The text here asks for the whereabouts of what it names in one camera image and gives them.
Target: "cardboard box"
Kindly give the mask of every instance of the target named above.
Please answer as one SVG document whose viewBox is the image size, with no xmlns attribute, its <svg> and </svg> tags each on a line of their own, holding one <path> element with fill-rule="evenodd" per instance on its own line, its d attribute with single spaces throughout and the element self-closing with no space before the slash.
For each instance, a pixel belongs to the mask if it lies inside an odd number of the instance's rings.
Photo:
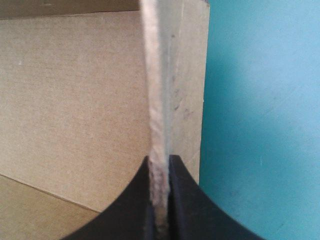
<svg viewBox="0 0 320 240">
<path fill-rule="evenodd" d="M 209 6 L 163 4 L 169 153 L 198 179 Z M 146 18 L 132 0 L 0 5 L 0 239 L 58 239 L 114 201 L 149 154 Z"/>
</svg>

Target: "black curved edge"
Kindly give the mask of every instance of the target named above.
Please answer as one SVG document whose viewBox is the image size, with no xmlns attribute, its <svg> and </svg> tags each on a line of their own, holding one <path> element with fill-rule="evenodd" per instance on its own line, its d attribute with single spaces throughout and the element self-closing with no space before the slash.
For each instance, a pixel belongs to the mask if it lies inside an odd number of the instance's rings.
<svg viewBox="0 0 320 240">
<path fill-rule="evenodd" d="M 63 240 L 152 240 L 148 157 L 121 195 L 101 214 Z"/>
<path fill-rule="evenodd" d="M 177 155 L 169 158 L 169 181 L 170 240 L 263 240 L 214 204 Z M 62 240 L 155 240 L 149 195 L 145 157 L 122 194 L 95 219 Z"/>
<path fill-rule="evenodd" d="M 172 239 L 263 240 L 214 204 L 177 155 L 170 156 L 169 174 L 169 225 Z"/>
</svg>

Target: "teal wall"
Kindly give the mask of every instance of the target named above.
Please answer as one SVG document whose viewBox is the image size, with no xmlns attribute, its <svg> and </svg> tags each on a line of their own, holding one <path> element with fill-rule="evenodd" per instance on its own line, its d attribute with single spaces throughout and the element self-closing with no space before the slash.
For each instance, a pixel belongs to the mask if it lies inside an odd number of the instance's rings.
<svg viewBox="0 0 320 240">
<path fill-rule="evenodd" d="M 211 0 L 200 186 L 267 240 L 320 239 L 320 0 Z"/>
</svg>

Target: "black plastic piece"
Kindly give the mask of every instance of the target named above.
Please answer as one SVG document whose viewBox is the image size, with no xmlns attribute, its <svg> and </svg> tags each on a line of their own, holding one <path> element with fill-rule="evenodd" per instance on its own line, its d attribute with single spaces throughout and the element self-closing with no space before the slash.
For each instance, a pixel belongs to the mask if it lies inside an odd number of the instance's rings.
<svg viewBox="0 0 320 240">
<path fill-rule="evenodd" d="M 179 156 L 170 156 L 169 173 L 169 225 L 173 240 L 262 240 L 207 197 Z"/>
<path fill-rule="evenodd" d="M 63 240 L 153 240 L 148 157 L 121 195 L 100 215 Z"/>
<path fill-rule="evenodd" d="M 170 240 L 262 240 L 215 205 L 181 158 L 169 159 Z M 146 157 L 123 193 L 99 216 L 64 240 L 155 240 Z"/>
</svg>

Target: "cardboard panel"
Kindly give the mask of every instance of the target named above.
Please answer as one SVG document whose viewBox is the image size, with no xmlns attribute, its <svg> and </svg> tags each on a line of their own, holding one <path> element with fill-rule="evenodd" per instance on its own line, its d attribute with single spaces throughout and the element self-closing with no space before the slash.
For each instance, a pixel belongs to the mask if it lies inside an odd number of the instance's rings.
<svg viewBox="0 0 320 240">
<path fill-rule="evenodd" d="M 0 174 L 102 211 L 149 149 L 138 11 L 0 21 Z"/>
<path fill-rule="evenodd" d="M 138 0 L 0 0 L 0 19 L 138 9 Z"/>
<path fill-rule="evenodd" d="M 205 0 L 172 2 L 171 147 L 198 182 L 210 6 Z"/>
<path fill-rule="evenodd" d="M 0 175 L 1 240 L 58 240 L 97 215 Z"/>
<path fill-rule="evenodd" d="M 209 4 L 142 0 L 151 126 L 151 200 L 166 232 L 168 155 L 180 155 L 199 179 Z"/>
</svg>

